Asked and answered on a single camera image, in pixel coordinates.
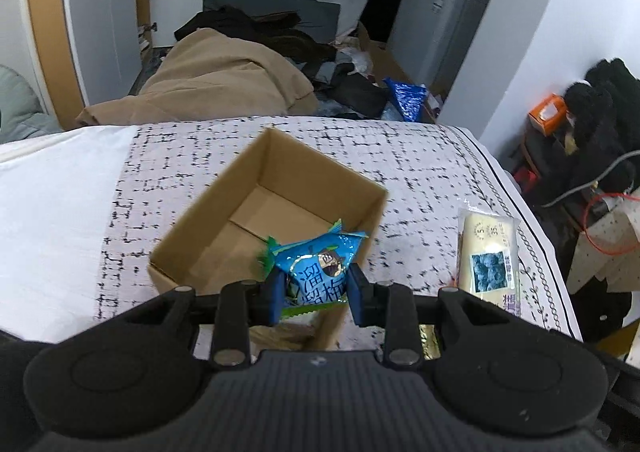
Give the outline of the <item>grey small refrigerator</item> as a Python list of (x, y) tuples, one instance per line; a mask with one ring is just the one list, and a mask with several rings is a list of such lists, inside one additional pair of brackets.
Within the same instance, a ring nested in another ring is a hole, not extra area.
[(489, 0), (401, 0), (387, 50), (416, 84), (448, 94)]

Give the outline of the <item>white wardrobe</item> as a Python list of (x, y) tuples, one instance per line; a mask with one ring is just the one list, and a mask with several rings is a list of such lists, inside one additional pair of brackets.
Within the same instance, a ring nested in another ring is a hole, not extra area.
[(125, 97), (155, 48), (202, 0), (1, 0), (1, 63), (65, 129), (89, 105)]

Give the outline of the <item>blue plum candy packet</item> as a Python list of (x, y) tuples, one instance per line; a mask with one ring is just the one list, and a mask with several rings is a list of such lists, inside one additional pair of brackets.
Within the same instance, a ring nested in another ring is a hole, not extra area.
[(344, 231), (341, 219), (310, 240), (279, 244), (272, 236), (267, 238), (257, 261), (264, 279), (273, 271), (283, 276), (283, 285), (277, 286), (276, 293), (280, 306), (278, 319), (346, 302), (347, 270), (368, 238), (364, 231)]

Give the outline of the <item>blue foil bag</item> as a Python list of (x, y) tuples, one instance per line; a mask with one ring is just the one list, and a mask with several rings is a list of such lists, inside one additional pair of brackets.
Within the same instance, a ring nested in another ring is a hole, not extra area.
[(383, 82), (390, 93), (390, 102), (398, 109), (402, 119), (410, 123), (418, 122), (426, 103), (427, 88), (408, 82), (398, 82), (389, 77), (384, 78)]

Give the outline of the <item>cream long cake packet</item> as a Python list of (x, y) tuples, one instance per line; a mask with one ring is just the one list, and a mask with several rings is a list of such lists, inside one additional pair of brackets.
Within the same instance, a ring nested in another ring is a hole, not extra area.
[(457, 287), (521, 315), (518, 220), (465, 207), (458, 216)]

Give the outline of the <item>black fuzzy garment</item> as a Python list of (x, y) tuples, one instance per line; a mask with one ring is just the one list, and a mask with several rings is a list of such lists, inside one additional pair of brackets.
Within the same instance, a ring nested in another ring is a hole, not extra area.
[(623, 60), (601, 60), (567, 88), (564, 100), (574, 118), (570, 135), (576, 150), (548, 158), (549, 171), (525, 194), (526, 201), (559, 203), (594, 182), (604, 192), (637, 189), (639, 79)]

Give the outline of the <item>tan blanket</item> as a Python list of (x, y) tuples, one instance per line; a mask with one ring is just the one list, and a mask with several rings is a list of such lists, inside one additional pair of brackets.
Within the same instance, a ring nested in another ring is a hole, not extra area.
[(79, 126), (130, 126), (242, 116), (308, 116), (311, 81), (257, 42), (202, 28), (177, 42), (135, 96), (84, 108)]

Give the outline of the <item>brown cardboard box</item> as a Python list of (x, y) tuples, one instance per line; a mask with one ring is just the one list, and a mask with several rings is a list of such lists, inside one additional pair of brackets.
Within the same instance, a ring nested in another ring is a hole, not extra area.
[(269, 127), (191, 204), (152, 251), (149, 274), (161, 293), (179, 285), (214, 294), (239, 280), (259, 280), (257, 257), (272, 236), (309, 240), (341, 219), (369, 235), (364, 264), (388, 197), (374, 181), (289, 134)]

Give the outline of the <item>black clothes pile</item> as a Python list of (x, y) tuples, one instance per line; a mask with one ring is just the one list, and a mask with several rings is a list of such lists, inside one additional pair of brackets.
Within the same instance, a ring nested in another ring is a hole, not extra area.
[(231, 38), (257, 42), (284, 56), (309, 79), (323, 103), (323, 114), (377, 120), (383, 115), (390, 93), (379, 87), (368, 69), (366, 54), (359, 49), (337, 49), (317, 42), (297, 28), (299, 15), (283, 11), (248, 16), (223, 6), (198, 12), (178, 30), (177, 40), (197, 30), (216, 30)]

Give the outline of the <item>orange tissue box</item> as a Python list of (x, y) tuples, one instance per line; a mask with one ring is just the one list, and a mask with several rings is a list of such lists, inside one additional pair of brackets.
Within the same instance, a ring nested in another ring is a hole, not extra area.
[(550, 94), (528, 113), (532, 127), (549, 137), (567, 121), (567, 107), (563, 97)]

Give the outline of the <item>cream dotted cloth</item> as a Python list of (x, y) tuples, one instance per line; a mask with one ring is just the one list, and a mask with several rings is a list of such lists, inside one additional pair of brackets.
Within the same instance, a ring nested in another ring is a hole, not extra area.
[(575, 294), (596, 278), (609, 292), (638, 292), (639, 273), (639, 203), (626, 201), (579, 235), (566, 286)]

